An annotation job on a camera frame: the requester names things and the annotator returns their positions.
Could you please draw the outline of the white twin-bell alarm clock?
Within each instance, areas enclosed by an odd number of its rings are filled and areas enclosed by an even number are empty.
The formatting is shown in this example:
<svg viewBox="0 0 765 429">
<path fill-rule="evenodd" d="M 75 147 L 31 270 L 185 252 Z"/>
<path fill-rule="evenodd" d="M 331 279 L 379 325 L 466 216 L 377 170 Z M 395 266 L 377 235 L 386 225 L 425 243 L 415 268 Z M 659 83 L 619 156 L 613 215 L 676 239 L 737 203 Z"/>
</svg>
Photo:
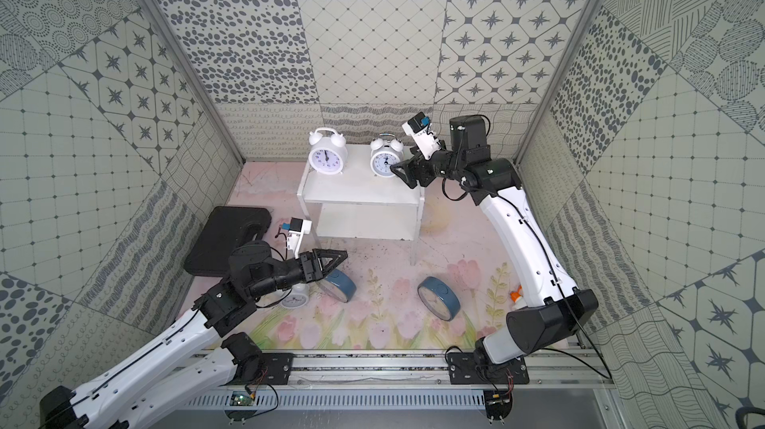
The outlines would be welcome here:
<svg viewBox="0 0 765 429">
<path fill-rule="evenodd" d="M 394 177 L 392 167 L 404 160 L 404 145 L 392 133 L 381 133 L 370 143 L 370 167 L 374 175 Z"/>
<path fill-rule="evenodd" d="M 348 160 L 348 148 L 344 134 L 330 127 L 318 127 L 309 134 L 311 146 L 308 163 L 317 172 L 338 175 Z"/>
<path fill-rule="evenodd" d="M 310 293 L 307 284 L 296 284 L 287 290 L 280 300 L 280 306 L 287 310 L 296 310 L 305 307 L 310 302 Z"/>
</svg>

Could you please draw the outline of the black plastic tool case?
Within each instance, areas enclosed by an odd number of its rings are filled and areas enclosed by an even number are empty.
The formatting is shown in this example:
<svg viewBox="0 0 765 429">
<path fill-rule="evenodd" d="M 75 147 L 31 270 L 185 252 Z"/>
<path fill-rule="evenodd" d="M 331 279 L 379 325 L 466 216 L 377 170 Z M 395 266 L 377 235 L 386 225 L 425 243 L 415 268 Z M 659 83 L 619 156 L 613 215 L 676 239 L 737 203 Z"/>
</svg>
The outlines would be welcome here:
<svg viewBox="0 0 765 429">
<path fill-rule="evenodd" d="M 222 278 L 229 256 L 242 245 L 264 238 L 272 222 L 266 208 L 217 206 L 183 262 L 193 277 Z"/>
</svg>

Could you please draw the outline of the aluminium mounting rail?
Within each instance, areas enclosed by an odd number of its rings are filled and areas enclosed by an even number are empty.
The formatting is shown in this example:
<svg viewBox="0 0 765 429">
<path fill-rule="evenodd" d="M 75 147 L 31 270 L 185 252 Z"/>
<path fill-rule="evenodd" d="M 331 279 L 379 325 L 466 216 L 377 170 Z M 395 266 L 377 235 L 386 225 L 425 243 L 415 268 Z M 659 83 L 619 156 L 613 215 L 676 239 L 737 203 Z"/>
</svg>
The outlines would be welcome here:
<svg viewBox="0 0 765 429">
<path fill-rule="evenodd" d="M 615 383 L 605 378 L 605 367 L 593 351 L 551 351 L 544 349 L 537 355 L 524 357 L 530 382 L 508 385 L 453 385 L 444 359 L 448 351 L 416 351 L 415 353 L 380 353 L 379 351 L 320 351 L 319 353 L 294 353 L 292 372 L 287 385 L 232 384 L 237 365 L 225 349 L 215 349 L 206 355 L 195 355 L 176 363 L 167 375 L 143 398 L 157 394 L 170 397 L 193 398 L 214 389 L 267 388 L 284 386 L 292 388 L 350 387 L 426 387 L 428 385 L 451 385 L 507 390 L 509 388 L 613 388 Z"/>
</svg>

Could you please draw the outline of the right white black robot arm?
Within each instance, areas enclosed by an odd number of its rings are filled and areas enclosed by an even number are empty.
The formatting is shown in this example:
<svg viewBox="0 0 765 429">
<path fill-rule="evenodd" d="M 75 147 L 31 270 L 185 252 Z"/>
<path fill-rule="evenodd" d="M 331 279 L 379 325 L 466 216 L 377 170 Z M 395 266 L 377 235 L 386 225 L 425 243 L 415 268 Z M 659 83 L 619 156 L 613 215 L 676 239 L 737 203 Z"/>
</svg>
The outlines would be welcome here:
<svg viewBox="0 0 765 429">
<path fill-rule="evenodd" d="M 419 112 L 402 126 L 414 140 L 412 157 L 394 165 L 392 172 L 410 188 L 426 187 L 436 178 L 457 182 L 499 235 L 526 303 L 506 315 L 504 329 L 476 343 L 478 362 L 500 365 L 583 331 L 599 302 L 555 257 L 514 165 L 492 157 L 485 124 L 479 114 L 452 118 L 450 142 L 444 143 Z"/>
</svg>

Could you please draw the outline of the white two-tier shelf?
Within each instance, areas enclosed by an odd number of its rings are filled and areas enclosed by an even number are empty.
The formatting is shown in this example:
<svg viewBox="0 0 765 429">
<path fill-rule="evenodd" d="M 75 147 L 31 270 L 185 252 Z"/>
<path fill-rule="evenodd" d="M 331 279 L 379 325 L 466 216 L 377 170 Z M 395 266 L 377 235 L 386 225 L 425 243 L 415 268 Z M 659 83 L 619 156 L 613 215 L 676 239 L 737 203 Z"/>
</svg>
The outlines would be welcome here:
<svg viewBox="0 0 765 429">
<path fill-rule="evenodd" d="M 311 235 L 323 239 L 371 239 L 410 243 L 415 264 L 426 194 L 398 178 L 374 175 L 370 148 L 350 144 L 342 173 L 322 174 L 307 164 L 297 190 L 304 218 L 313 222 Z"/>
</svg>

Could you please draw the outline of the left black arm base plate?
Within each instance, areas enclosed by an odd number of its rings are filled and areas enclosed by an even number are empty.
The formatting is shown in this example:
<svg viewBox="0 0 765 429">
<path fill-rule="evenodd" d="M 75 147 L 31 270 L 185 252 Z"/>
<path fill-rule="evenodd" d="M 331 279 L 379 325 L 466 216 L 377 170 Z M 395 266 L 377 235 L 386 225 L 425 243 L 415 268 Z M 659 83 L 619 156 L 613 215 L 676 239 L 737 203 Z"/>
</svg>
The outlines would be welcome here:
<svg viewBox="0 0 765 429">
<path fill-rule="evenodd" d="M 237 365 L 232 384 L 287 385 L 292 372 L 294 353 L 262 353 Z"/>
</svg>

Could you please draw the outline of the blue round alarm clock right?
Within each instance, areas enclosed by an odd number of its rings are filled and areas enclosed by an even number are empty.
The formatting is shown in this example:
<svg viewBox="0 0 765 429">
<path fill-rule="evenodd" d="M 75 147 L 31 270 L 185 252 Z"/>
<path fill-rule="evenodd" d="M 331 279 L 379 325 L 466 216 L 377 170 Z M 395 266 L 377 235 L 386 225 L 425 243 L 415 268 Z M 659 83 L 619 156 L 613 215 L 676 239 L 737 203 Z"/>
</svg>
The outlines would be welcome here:
<svg viewBox="0 0 765 429">
<path fill-rule="evenodd" d="M 424 306 L 442 321 L 453 321 L 461 310 L 456 293 L 436 277 L 426 277 L 418 285 L 418 297 Z"/>
</svg>

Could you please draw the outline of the blue round alarm clock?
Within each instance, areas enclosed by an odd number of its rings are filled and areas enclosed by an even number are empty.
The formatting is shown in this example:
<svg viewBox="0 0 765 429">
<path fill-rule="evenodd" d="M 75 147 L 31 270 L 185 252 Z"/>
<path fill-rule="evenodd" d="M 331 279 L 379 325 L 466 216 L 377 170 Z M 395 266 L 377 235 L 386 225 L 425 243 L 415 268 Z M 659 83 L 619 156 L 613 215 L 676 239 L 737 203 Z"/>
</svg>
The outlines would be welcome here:
<svg viewBox="0 0 765 429">
<path fill-rule="evenodd" d="M 442 321 L 453 321 L 461 310 L 456 293 L 436 277 L 426 277 L 418 285 L 418 297 L 424 306 Z"/>
<path fill-rule="evenodd" d="M 317 285 L 326 295 L 344 304 L 354 297 L 357 290 L 353 280 L 339 269 L 326 275 Z"/>
</svg>

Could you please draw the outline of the blue round alarm clock left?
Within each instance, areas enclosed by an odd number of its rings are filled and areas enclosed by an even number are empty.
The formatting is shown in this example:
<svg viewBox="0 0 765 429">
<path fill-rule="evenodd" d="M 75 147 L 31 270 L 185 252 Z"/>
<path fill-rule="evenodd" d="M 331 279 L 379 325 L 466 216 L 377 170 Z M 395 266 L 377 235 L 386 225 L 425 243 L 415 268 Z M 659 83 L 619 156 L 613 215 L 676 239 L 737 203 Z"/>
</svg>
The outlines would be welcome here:
<svg viewBox="0 0 765 429">
<path fill-rule="evenodd" d="M 326 295 L 344 304 L 354 297 L 357 290 L 353 280 L 339 269 L 326 275 L 317 285 Z"/>
</svg>

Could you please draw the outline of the orange handled pliers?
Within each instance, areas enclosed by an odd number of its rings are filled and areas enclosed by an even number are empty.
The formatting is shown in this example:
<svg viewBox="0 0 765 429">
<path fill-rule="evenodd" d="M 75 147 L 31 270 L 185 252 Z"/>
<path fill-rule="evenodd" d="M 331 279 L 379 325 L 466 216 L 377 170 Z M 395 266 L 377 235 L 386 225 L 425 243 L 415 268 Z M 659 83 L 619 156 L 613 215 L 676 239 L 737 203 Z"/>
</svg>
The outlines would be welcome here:
<svg viewBox="0 0 765 429">
<path fill-rule="evenodd" d="M 523 297 L 523 289 L 519 286 L 516 290 L 510 292 L 510 299 L 514 306 L 523 307 L 526 305 Z"/>
</svg>

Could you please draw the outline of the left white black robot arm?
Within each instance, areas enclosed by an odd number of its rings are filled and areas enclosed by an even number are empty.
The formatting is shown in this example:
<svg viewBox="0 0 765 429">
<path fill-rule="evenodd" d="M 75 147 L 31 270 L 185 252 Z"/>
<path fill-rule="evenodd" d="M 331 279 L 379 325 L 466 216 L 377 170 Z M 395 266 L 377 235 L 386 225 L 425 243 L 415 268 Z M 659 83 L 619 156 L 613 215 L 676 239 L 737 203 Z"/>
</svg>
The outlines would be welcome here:
<svg viewBox="0 0 765 429">
<path fill-rule="evenodd" d="M 237 248 L 228 274 L 160 335 L 77 388 L 43 396 L 41 427 L 145 428 L 213 387 L 263 381 L 263 352 L 237 327 L 263 297 L 317 283 L 347 258 L 345 250 L 313 249 L 279 261 L 262 240 Z"/>
</svg>

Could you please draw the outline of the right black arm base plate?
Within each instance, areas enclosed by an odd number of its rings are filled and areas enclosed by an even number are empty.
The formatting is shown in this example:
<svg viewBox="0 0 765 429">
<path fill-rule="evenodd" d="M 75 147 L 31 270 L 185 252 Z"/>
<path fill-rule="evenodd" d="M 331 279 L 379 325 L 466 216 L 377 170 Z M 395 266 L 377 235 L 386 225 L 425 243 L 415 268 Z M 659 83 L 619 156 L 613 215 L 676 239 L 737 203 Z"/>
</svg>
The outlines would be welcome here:
<svg viewBox="0 0 765 429">
<path fill-rule="evenodd" d="M 510 382 L 521 385 L 530 382 L 523 358 L 493 364 L 478 362 L 474 353 L 448 351 L 448 353 L 444 353 L 444 359 L 450 383 L 453 385 L 494 384 L 500 386 L 508 385 Z"/>
</svg>

